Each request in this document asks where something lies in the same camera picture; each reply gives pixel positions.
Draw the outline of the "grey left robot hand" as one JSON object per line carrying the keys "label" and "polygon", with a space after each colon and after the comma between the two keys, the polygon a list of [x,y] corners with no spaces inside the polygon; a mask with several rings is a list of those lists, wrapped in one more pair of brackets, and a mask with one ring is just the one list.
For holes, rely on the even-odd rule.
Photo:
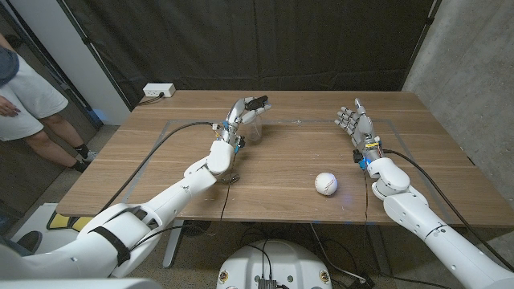
{"label": "grey left robot hand", "polygon": [[244,137],[239,136],[237,131],[242,124],[251,123],[257,116],[265,113],[271,108],[267,96],[247,97],[239,99],[228,112],[226,119],[222,122],[221,133],[213,142],[213,145],[227,143],[238,150],[245,145]]}

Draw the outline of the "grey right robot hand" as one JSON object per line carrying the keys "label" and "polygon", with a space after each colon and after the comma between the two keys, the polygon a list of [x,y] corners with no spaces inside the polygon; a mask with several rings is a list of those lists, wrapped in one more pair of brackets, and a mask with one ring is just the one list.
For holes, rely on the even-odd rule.
{"label": "grey right robot hand", "polygon": [[373,129],[372,120],[366,115],[362,102],[355,99],[356,110],[341,107],[335,124],[345,130],[351,137],[356,150],[368,161],[373,162],[382,157],[380,138]]}

